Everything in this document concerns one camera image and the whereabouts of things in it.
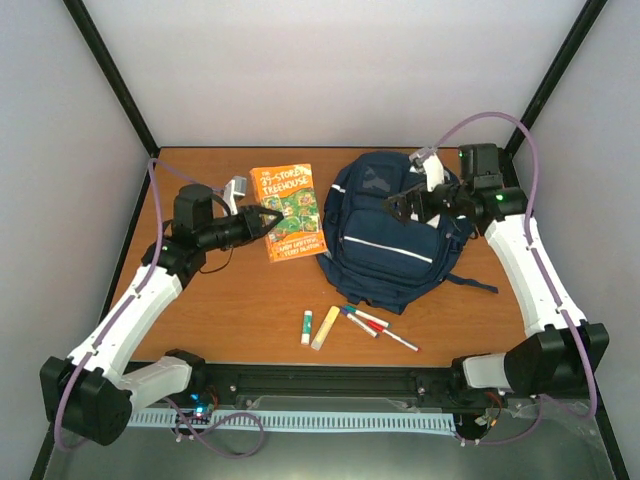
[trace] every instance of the white cable tray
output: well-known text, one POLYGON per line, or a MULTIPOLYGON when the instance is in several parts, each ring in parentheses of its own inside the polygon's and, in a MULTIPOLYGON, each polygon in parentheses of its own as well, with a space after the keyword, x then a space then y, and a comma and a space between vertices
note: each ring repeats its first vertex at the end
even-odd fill
MULTIPOLYGON (((238 410, 216 410, 206 424, 194 424, 204 429, 238 410)), ((249 410, 260 418, 267 432, 299 433, 367 433, 407 432, 453 435, 453 415, 448 413, 345 413, 249 410)), ((129 427, 173 428, 177 414, 168 408, 145 408, 133 415, 129 427)), ((220 425, 221 430, 257 430, 246 417, 220 425)))

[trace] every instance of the wooden tabletop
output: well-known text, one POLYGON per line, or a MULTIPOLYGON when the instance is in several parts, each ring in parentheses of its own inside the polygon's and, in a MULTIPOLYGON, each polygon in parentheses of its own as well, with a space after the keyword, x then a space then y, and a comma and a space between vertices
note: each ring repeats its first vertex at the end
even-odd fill
MULTIPOLYGON (((253 167, 310 163, 322 205, 340 168, 371 150, 163 148, 160 159, 201 183, 216 186, 224 186, 234 175, 248 177, 253 167)), ((440 157, 457 170, 455 150, 442 150, 440 157)), ((185 182, 162 167, 156 171, 164 219, 169 219, 173 199, 185 182)), ((253 198, 249 185, 241 204, 254 203, 253 198)), ((155 228, 149 191, 115 299, 129 285, 144 251, 154 242, 155 228)), ((222 265, 227 255, 209 253, 205 268, 222 265)), ((498 259, 483 238, 467 243, 454 272, 495 285, 500 293, 445 282, 410 304, 401 316, 362 306, 391 321, 392 330, 419 345, 421 352, 414 353, 387 336, 373 339, 342 317, 322 349, 315 351, 300 345, 304 310, 313 311, 314 335, 329 307, 344 304, 344 298, 326 281, 314 257, 271 264, 264 242, 258 240, 236 249, 223 271, 197 274, 156 321, 133 360, 155 361, 167 350, 181 348, 218 363, 446 366, 458 356, 505 352, 521 342, 520 309, 498 259)))

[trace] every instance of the book cover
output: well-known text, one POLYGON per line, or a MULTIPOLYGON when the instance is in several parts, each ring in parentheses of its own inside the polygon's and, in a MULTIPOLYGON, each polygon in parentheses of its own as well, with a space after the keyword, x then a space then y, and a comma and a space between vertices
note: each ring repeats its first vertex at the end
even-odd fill
POLYGON ((311 165, 259 167, 250 172, 256 200, 284 215, 265 237, 271 262, 327 251, 311 165))

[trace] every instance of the white wall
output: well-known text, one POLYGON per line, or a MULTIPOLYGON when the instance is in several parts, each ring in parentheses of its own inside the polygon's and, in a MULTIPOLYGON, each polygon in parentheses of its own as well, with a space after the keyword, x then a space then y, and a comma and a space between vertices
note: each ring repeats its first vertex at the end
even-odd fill
MULTIPOLYGON (((640 36, 637 0, 609 2, 533 130, 536 217, 567 290, 611 343, 597 379, 640 478, 640 36)), ((529 186, 528 147, 516 161, 529 186)))
POLYGON ((86 2, 160 145, 394 146, 521 115, 583 3, 86 2))
POLYGON ((61 1, 0 2, 0 477, 47 430, 38 372, 98 320, 145 153, 61 1))

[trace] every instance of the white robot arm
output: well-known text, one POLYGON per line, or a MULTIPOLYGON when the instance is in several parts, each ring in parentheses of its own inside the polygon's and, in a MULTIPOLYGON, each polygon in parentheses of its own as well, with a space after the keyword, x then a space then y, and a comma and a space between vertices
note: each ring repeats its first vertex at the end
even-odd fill
POLYGON ((142 408, 185 390, 202 391, 204 372, 198 370, 205 362, 184 351, 173 350, 151 365, 128 374, 124 371, 156 319, 205 264, 207 251, 246 245, 282 220, 280 212, 261 206, 239 209, 236 201, 245 192, 243 177, 234 177, 226 185, 222 199, 204 185, 180 190, 174 202, 172 234, 163 237, 157 265, 154 244, 131 285, 93 333, 66 359, 50 357, 43 365, 40 380, 50 421, 60 404, 65 407, 66 403, 62 425, 108 445, 142 408), (213 217, 214 199, 224 204, 220 218, 213 217), (273 218, 265 225, 262 215, 273 218), (72 382, 76 372, 77 380, 72 382))
POLYGON ((422 223, 437 215, 467 217, 498 256, 518 300, 527 337, 507 353, 455 359, 458 388, 495 388, 523 395, 582 389, 586 373, 580 350, 587 351, 587 368, 595 370, 608 334, 602 324, 587 323, 562 285, 535 218, 526 218, 524 192, 504 188, 500 149, 494 144, 460 146, 459 185, 444 183, 437 154, 425 159, 420 152, 410 159, 426 181, 389 198, 389 210, 401 221, 422 223), (578 332, 580 345, 573 331, 578 332))

